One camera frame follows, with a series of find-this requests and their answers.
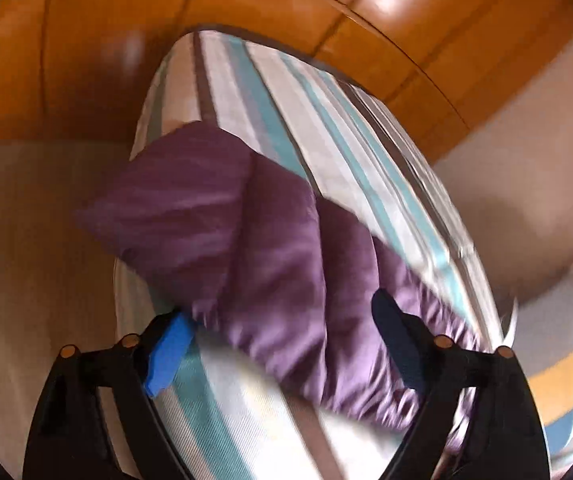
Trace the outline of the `striped bed cover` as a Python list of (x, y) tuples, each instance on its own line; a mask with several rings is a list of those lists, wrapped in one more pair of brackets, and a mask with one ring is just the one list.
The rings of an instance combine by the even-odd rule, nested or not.
[[(352, 211), (485, 347), (506, 342), (457, 209), (381, 101), (291, 54), (201, 30), (160, 63), (134, 148), (195, 119), (216, 122)], [(198, 479), (375, 479), (401, 440), (289, 396), (203, 332), (154, 406)]]

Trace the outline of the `grey yellow blue headboard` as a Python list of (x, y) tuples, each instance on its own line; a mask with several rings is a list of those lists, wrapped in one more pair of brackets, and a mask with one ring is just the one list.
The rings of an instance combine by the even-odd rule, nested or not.
[(545, 430), (550, 469), (573, 456), (573, 278), (518, 306), (517, 352)]

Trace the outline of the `orange wooden wardrobe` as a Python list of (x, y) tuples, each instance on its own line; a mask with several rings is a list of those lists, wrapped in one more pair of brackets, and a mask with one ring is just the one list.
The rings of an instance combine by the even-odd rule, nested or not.
[(0, 143), (123, 141), (172, 43), (221, 25), (339, 70), (428, 159), (573, 37), (573, 0), (0, 0)]

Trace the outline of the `purple quilted down jacket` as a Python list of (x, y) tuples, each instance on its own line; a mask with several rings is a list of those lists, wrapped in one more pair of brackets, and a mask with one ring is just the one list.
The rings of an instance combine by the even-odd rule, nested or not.
[(481, 345), (355, 214), (206, 122), (149, 144), (78, 218), (160, 296), (283, 387), (360, 422), (401, 432), (419, 406), (373, 321), (377, 290), (433, 334)]

